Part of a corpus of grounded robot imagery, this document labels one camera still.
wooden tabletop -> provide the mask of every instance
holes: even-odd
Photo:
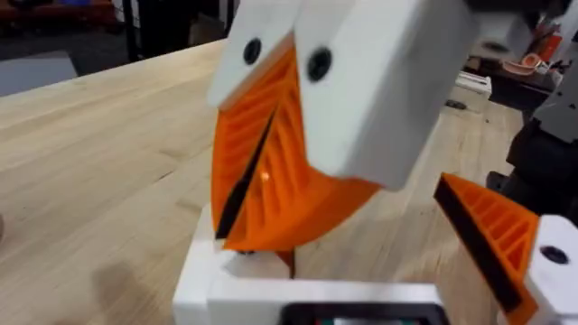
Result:
[[[209,201],[215,42],[0,98],[0,323],[171,324]],[[432,195],[440,172],[509,172],[518,112],[445,108],[406,188],[298,250],[298,276],[435,282],[453,324],[491,324],[489,290]]]

